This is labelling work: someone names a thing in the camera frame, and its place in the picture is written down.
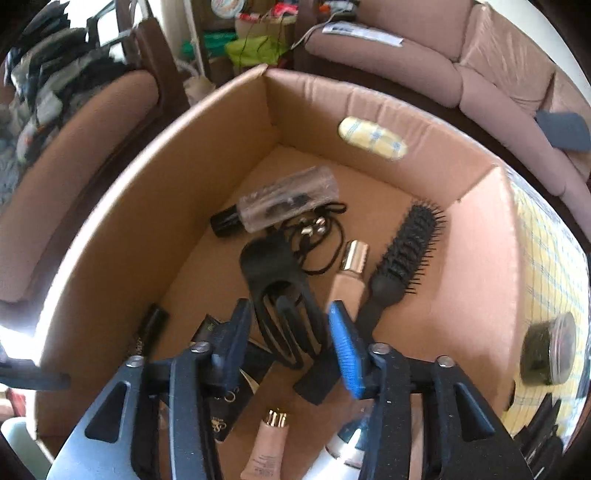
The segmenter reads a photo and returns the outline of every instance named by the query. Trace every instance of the foundation bottle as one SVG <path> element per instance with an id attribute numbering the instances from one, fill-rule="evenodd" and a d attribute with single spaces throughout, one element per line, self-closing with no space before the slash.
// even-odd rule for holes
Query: foundation bottle
<path id="1" fill-rule="evenodd" d="M 287 413 L 269 410 L 259 427 L 251 457 L 240 474 L 241 480 L 280 480 L 288 430 Z"/>
<path id="2" fill-rule="evenodd" d="M 355 320 L 365 291 L 363 269 L 367 261 L 369 245 L 359 240 L 347 243 L 339 271 L 335 275 L 326 311 L 335 300 L 342 300 L 349 316 Z"/>

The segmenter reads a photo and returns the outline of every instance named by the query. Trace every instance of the brush bristles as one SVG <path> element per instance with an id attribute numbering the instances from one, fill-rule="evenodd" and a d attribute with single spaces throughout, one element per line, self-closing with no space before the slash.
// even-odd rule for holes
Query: brush bristles
<path id="1" fill-rule="evenodd" d="M 431 202 L 413 202 L 396 237 L 379 263 L 376 274 L 396 279 L 407 293 L 416 293 L 419 277 L 429 265 L 434 244 L 445 226 L 445 214 Z"/>

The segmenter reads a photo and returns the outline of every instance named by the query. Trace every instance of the plastic bag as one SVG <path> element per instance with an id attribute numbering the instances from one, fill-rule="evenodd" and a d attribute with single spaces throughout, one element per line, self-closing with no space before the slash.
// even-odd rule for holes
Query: plastic bag
<path id="1" fill-rule="evenodd" d="M 226 53 L 237 67 L 254 67 L 261 63 L 277 65 L 288 48 L 277 40 L 264 37 L 239 38 L 226 44 Z"/>

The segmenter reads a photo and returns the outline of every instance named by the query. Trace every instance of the brush handle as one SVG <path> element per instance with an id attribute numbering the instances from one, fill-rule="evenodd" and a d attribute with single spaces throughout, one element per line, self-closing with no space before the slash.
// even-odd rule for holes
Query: brush handle
<path id="1" fill-rule="evenodd" d="M 369 300 L 366 301 L 359 309 L 357 321 L 355 322 L 355 328 L 367 346 L 374 343 L 373 332 L 377 327 L 379 318 L 382 316 L 386 307 L 376 302 L 373 297 L 370 297 Z"/>
<path id="2" fill-rule="evenodd" d="M 384 308 L 371 298 L 366 301 L 357 315 L 355 327 L 359 336 L 370 345 L 374 342 L 372 332 L 379 322 Z M 303 399 L 320 405 L 340 378 L 339 361 L 334 347 L 324 350 L 312 367 L 294 385 L 294 390 Z"/>

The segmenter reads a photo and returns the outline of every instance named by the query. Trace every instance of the cardboard box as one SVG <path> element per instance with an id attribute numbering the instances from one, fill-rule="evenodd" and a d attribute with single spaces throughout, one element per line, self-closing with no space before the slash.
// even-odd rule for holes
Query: cardboard box
<path id="1" fill-rule="evenodd" d="M 347 143 L 338 131 L 348 117 L 395 134 L 405 154 L 402 143 L 396 158 Z M 67 371 L 72 388 L 35 394 L 38 435 L 72 430 L 120 366 L 150 303 L 170 313 L 155 359 L 183 350 L 198 327 L 195 319 L 207 313 L 229 318 L 236 299 L 248 296 L 238 259 L 252 235 L 219 239 L 210 216 L 315 165 L 331 168 L 349 206 L 339 217 L 346 238 L 370 245 L 366 278 L 414 200 L 430 200 L 445 212 L 447 225 L 417 294 L 386 309 L 374 337 L 414 358 L 451 356 L 500 414 L 524 335 L 519 226 L 501 160 L 396 98 L 261 66 L 171 124 L 118 177 L 77 234 L 35 338 L 39 366 Z M 323 265 L 333 251 L 324 242 L 309 260 Z M 309 278 L 321 305 L 337 268 Z M 262 343 L 256 327 L 251 338 Z M 316 407 L 293 390 L 301 375 L 277 362 L 267 373 L 218 446 L 225 478 L 240 477 L 269 407 L 290 412 L 282 463 L 282 478 L 289 480 L 304 476 L 349 419 L 352 400 L 342 386 Z"/>

